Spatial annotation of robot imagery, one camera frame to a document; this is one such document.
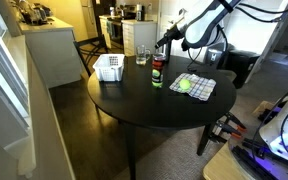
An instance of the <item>white basket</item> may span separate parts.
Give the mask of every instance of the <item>white basket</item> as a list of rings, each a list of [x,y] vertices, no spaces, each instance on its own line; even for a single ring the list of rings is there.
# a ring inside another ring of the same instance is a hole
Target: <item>white basket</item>
[[[124,69],[124,54],[102,54],[93,68],[99,81],[121,81]]]

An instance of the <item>round black table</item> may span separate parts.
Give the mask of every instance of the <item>round black table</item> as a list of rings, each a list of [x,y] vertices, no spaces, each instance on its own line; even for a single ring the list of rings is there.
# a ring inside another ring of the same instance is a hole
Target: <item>round black table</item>
[[[196,72],[188,72],[190,62],[187,58],[171,56],[163,69],[162,88],[152,86],[151,60],[139,66],[135,57],[125,57],[121,81],[100,82],[95,73],[89,78],[92,101],[125,127],[131,179],[135,179],[135,127],[180,130],[205,126],[197,150],[202,155],[216,121],[234,105],[236,90],[225,75],[206,65],[198,66]],[[207,101],[169,88],[182,73],[216,81]]]

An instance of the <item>table leg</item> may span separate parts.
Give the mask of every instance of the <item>table leg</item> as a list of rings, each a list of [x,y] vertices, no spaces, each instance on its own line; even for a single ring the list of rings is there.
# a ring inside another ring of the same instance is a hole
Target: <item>table leg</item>
[[[126,123],[123,123],[126,139],[126,149],[128,166],[130,169],[130,179],[136,179],[136,166],[135,166],[135,127]]]
[[[201,156],[203,154],[204,149],[208,143],[208,137],[213,132],[214,126],[215,126],[215,123],[208,124],[205,126],[203,135],[200,140],[200,144],[198,145],[198,148],[197,148],[197,155]]]

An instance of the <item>white cabinet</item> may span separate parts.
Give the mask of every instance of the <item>white cabinet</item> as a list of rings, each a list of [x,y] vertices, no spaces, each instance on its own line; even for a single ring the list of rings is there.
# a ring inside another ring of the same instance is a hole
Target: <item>white cabinet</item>
[[[106,16],[100,16],[101,21],[101,30],[102,34],[104,34],[104,38],[106,41],[106,46],[108,48],[111,48],[111,40],[110,40],[110,34],[107,32],[107,17]]]
[[[135,48],[145,45],[151,53],[155,53],[156,27],[155,21],[123,20],[124,54],[134,56]]]
[[[74,47],[73,26],[52,17],[46,25],[19,23],[26,45],[48,88],[81,79],[82,66]]]

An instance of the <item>wooden floor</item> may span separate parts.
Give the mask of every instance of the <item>wooden floor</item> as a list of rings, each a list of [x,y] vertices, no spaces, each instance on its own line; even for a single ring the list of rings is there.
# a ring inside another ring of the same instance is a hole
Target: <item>wooden floor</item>
[[[76,179],[110,180],[128,167],[123,126],[97,111],[87,93],[87,74],[82,77],[50,89],[54,108]],[[174,133],[137,128],[137,159]]]

